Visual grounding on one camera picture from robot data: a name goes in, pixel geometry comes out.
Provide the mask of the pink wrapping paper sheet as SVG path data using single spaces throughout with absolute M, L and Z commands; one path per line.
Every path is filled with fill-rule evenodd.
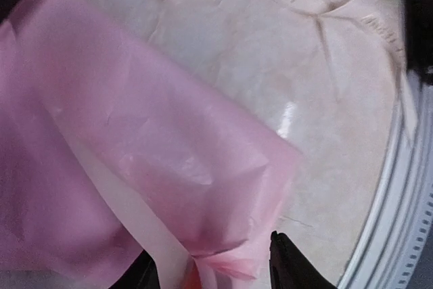
M 1 269 L 259 275 L 298 151 L 83 0 L 1 0 Z

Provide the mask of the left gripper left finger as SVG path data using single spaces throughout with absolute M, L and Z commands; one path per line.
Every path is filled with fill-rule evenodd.
M 111 289 L 160 289 L 153 258 L 143 250 Z

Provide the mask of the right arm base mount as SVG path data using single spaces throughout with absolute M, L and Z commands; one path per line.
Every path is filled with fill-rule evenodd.
M 432 86 L 432 0 L 405 0 L 407 67 Z

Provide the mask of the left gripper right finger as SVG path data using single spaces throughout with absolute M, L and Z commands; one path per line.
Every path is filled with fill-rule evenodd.
M 271 234 L 269 269 L 272 289 L 336 289 L 285 233 Z

